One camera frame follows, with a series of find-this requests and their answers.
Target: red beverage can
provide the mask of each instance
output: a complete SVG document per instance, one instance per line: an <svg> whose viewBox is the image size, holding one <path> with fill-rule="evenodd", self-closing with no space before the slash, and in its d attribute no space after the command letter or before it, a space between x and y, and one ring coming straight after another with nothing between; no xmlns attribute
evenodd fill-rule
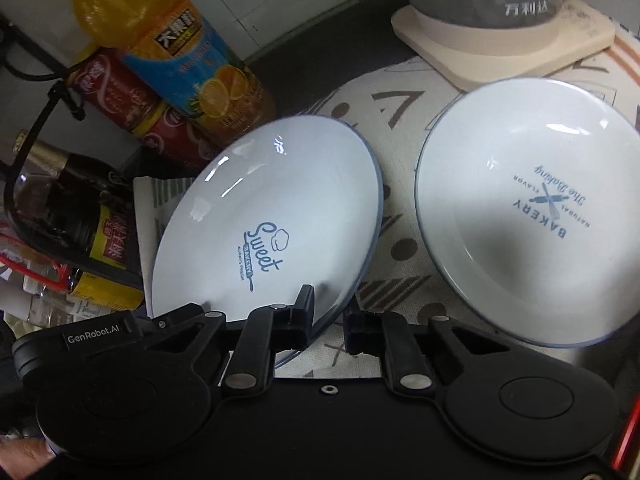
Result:
<svg viewBox="0 0 640 480"><path fill-rule="evenodd" d="M115 124L131 131L161 101L160 96L104 49L71 75L69 85Z"/></svg>
<svg viewBox="0 0 640 480"><path fill-rule="evenodd" d="M161 102L134 128L133 134L174 162L201 171L218 154L218 149L175 108Z"/></svg>

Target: white ceramic plate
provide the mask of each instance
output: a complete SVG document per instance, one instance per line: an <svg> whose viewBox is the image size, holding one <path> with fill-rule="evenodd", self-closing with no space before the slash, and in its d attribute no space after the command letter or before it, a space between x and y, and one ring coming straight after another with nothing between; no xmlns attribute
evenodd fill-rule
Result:
<svg viewBox="0 0 640 480"><path fill-rule="evenodd" d="M375 156L343 122L275 121L198 176L162 237L152 281L160 316L186 303L228 321L316 290L314 331L331 324L364 275L380 232Z"/></svg>
<svg viewBox="0 0 640 480"><path fill-rule="evenodd" d="M427 138L415 182L431 257L477 313L542 346L585 346L640 309L640 137L548 79L485 86Z"/></svg>

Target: brown triangle pattern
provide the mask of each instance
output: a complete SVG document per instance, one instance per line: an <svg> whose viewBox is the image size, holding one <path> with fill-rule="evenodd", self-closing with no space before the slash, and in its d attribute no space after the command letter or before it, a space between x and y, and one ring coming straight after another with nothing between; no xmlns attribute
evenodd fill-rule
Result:
<svg viewBox="0 0 640 480"><path fill-rule="evenodd" d="M409 106L414 104L424 92L418 91L395 91L395 92L378 92L377 94L371 94L371 97L374 101L380 101L382 99L388 99L389 97L405 97L406 99L402 102L402 104L396 110L396 113L389 119L389 127L393 130L398 121L402 118L404 113L407 111Z"/></svg>
<svg viewBox="0 0 640 480"><path fill-rule="evenodd" d="M377 312L394 310L403 301L408 300L430 277L430 275L410 276L408 278L362 282L358 288L360 305L364 310Z"/></svg>

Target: red wire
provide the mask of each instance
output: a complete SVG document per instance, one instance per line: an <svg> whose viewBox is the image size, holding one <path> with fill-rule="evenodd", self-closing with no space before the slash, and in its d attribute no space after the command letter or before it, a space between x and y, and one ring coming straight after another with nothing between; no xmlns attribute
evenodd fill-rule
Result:
<svg viewBox="0 0 640 480"><path fill-rule="evenodd" d="M628 450L629 443L631 442L631 437L634 432L638 429L638 423L640 422L640 396L636 399L636 403L634 404L634 408L631 411L631 416L629 420L626 422L625 431L622 433L622 437L620 438L620 443L618 444L618 450L616 451L616 455L611 462L611 467L618 471L620 466L625 459L626 453Z"/></svg>

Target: plate rim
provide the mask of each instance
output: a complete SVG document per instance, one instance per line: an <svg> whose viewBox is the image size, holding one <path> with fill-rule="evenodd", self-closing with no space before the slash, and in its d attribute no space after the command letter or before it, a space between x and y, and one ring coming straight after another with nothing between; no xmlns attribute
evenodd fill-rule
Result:
<svg viewBox="0 0 640 480"><path fill-rule="evenodd" d="M456 293L457 297L459 297L460 300L462 300L463 303L467 307L469 307L469 309L471 309L476 316L478 316L480 319L482 319L489 326L493 327L496 330L499 330L501 333L503 333L503 334L505 334L507 336L513 337L514 339L516 339L518 341L522 341L522 342L525 342L525 343L528 343L528 344L531 344L531 345L534 345L534 346L539 346L539 347L542 347L542 348L555 348L555 349L584 348L584 347L587 347L587 346L592 346L592 345L601 343L603 341L606 341L607 339L610 339L616 332L618 332L623 327L625 327L628 323L630 323L637 316L640 316L640 312L636 313L626 323L624 323L619 328L613 330L612 332L609 332L606 335L603 335L603 336L601 336L599 338L588 340L588 341L583 341L583 342L579 342L579 343L570 343L570 344L545 343L545 342L531 340L531 339L528 339L528 338L526 338L524 336L517 335L515 332L511 332L509 330L505 330L499 324L497 324L495 321L489 320L485 315L483 315L480 312L480 310L474 304L472 304L471 300L467 299L467 297L464 294L464 292L459 288L459 286L456 285L456 282L455 282L455 280L453 280L453 278L451 277L450 273L447 272L444 269L444 267L442 266L442 262L435 256L435 254L433 253L433 250L432 250L432 248L431 248L431 246L430 246L430 244L429 244L429 242L427 240L426 234L424 232L424 227L423 227L424 223L422 221L422 216L420 214L420 206L419 206L419 198L418 198L418 180L419 180L419 175L420 175L420 169L421 169L422 163L424 161L424 151L425 151L425 149L427 147L429 139L431 138L431 136L433 135L434 131L437 129L438 125L440 124L440 121L443 120L444 117L449 115L449 113L453 110L453 108L459 102L462 102L463 100L465 100L468 97L472 96L476 92L482 91L484 88L488 88L489 86L494 86L494 85L505 83L505 82L530 81L530 80L548 82L548 83L552 83L552 84L560 84L562 86L565 86L565 87L571 88L573 90L579 91L581 94L585 95L587 98L596 101L596 103L598 105L603 105L605 108L608 108L609 112L614 112L615 114L619 115L619 117L622 118L625 121L625 123L629 124L629 126L631 127L632 130L636 131L636 133L638 134L638 137L640 137L640 132L638 132L636 130L636 127L631 123L631 121L629 121L622 113L617 111L613 106L611 106L606 101L599 100L598 98L596 98L596 96L592 95L590 92L588 92L584 88L580 88L579 86L574 85L574 84L572 84L570 82L567 82L567 81L561 81L561 80L558 80L558 79L545 78L545 77L536 77L536 76L528 76L528 77L527 76L518 76L518 77L505 78L505 79L501 79L500 81L494 81L492 83L488 83L488 84L482 85L481 87L476 88L475 90L473 90L471 92L468 92L468 93L464 94L462 97L458 98L453 103L453 105L451 105L449 107L449 109L447 109L438 118L436 123L431 128L431 131L429 132L429 134L424 139L424 142L422 144L422 148L420 149L420 155L418 156L418 164L416 165L415 179L414 179L414 207L415 207L415 214L416 214L416 217L417 217L417 220L418 220L418 229L420 229L420 236L422 237L422 242L424 243L424 246L427 249L427 252L429 253L429 257L431 258L431 261L435 265L436 270L444 278L444 280L447 282L447 284L450 286L450 288L452 288L452 290Z"/></svg>
<svg viewBox="0 0 640 480"><path fill-rule="evenodd" d="M377 195L378 195L378 211L376 212L376 222L374 225L374 229L373 229L373 234L372 234L372 239L371 242L369 244L369 249L367 250L367 254L364 257L362 266L360 267L360 271L358 272L358 275L356 277L356 279L354 280L354 282L351 284L350 288L348 288L347 291L347 295L345 296L344 300L342 300L341 303L338 304L337 308L335 309L334 312L332 312L332 309L329 309L327 311L327 313L323 314L322 317L320 319L318 319L318 328L316 329L315 326L312 327L312 338L309 341L309 345L306 348L309 348L309 346L311 346L319 337L320 335L322 335L322 333L329 328L334 322L335 320L338 318L338 316L340 316L340 314L344 311L345 307L347 306L347 304L351 301L351 298L355 295L356 291L358 290L358 286L360 285L360 282L362 281L362 279L364 278L364 275L366 274L367 270L369 269L369 266L371 264L371 261L373 259L373 255L376 251L376 248L378 246L378 237L380 236L380 229L381 229L381 222L382 222L382 214L383 214L383 209L384 209L384 192L383 192L383 182L382 182L382 172L380 170L380 164L378 162L378 158L375 154L375 152L373 151L371 145L369 144L369 141L367 139L365 139L362 134L356 130L353 126L351 126L350 124L341 121L340 119L336 119L335 117L329 117L329 116L321 116L321 115L315 115L315 114L298 114L295 116L290 116L290 117L284 117L284 118L279 118L275 121L271 121L271 123L267 123L264 126L267 126L269 124L275 124L275 123L279 123L280 121L286 121L286 120L290 120L293 118L304 118L304 117L308 117L308 118L315 118L315 119L322 119L322 120L331 120L331 121L335 121L339 124L341 124L342 126L346 126L352 133L354 133L356 135L356 138L359 139L362 144L364 145L365 149L367 150L367 153L369 154L369 158L371 163L373 164L373 168L374 168L374 172L376 174L376 185L377 185ZM239 142L241 140L244 139L244 136L240 137L238 140L236 140L236 142ZM207 168L209 167L210 164L212 164L215 160L217 160L220 156L224 156L223 153L225 153L227 150L231 149L233 147L233 145L235 145L236 142L233 142L232 144L230 144L229 146L227 146L224 150L222 150L209 164L207 164ZM205 171L207 171L207 168L204 168L196 177L196 179ZM184 194L184 196L180 199L180 201L182 201L185 197L186 194L189 192L189 189L186 191L186 193ZM167 227L165 229L165 231L169 228L169 225L171 223L171 221L173 220L174 215L172 214L171 218L169 219L169 223L167 224ZM160 252L160 245L158 245L158 252L156 253L156 259L158 257L158 254ZM154 260L154 270L156 268L156 260ZM154 272L152 273L152 298L153 298L153 282L154 282ZM151 313L154 314L154 308L153 308L153 303L151 304ZM280 361L276 361L275 363L275 367L279 368L283 365L285 365L286 363L290 362L291 360L293 360L294 358L296 358L298 355L300 355L304 350L297 350L297 351L293 351L292 354L284 356Z"/></svg>

